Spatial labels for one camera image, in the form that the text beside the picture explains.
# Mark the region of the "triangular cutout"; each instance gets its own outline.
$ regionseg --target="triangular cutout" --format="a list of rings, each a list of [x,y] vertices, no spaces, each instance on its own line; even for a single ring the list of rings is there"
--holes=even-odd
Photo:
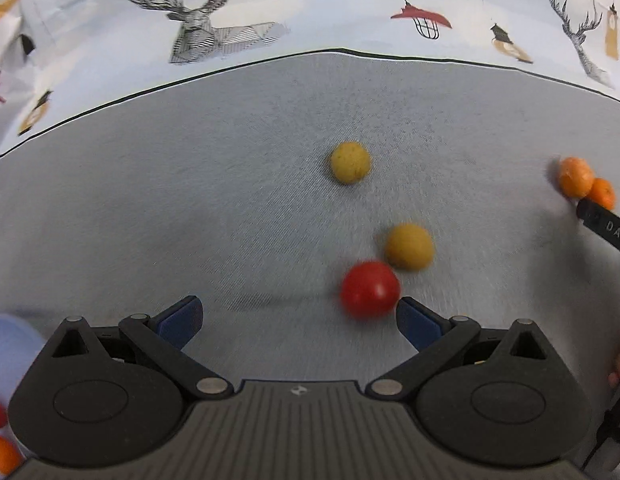
[[[52,357],[69,357],[71,355],[83,355],[87,353],[88,348],[79,331],[69,330],[66,332],[66,335],[64,335],[61,343],[59,343],[59,346],[56,347]]]
[[[545,359],[545,354],[534,336],[529,332],[523,332],[518,336],[512,347],[512,355],[527,357],[528,359]]]

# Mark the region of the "metal screw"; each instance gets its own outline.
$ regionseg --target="metal screw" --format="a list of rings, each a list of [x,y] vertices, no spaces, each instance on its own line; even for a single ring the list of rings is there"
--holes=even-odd
[[[372,391],[382,396],[393,396],[403,389],[403,385],[394,379],[379,379],[372,383]]]
[[[197,383],[197,390],[202,394],[222,394],[227,388],[227,381],[221,377],[206,377]]]

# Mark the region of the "gray table surface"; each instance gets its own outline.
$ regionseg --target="gray table surface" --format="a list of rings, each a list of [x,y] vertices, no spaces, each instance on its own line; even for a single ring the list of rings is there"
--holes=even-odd
[[[343,187],[327,155],[368,147]],[[619,195],[620,104],[522,73],[457,64],[293,57],[209,76],[72,121],[0,159],[0,312],[49,335],[205,307],[186,352],[242,378],[367,382],[414,351],[392,317],[337,303],[387,229],[425,226],[429,269],[403,292],[445,317],[531,317],[595,407],[620,336],[620,254],[552,185],[584,156]]]

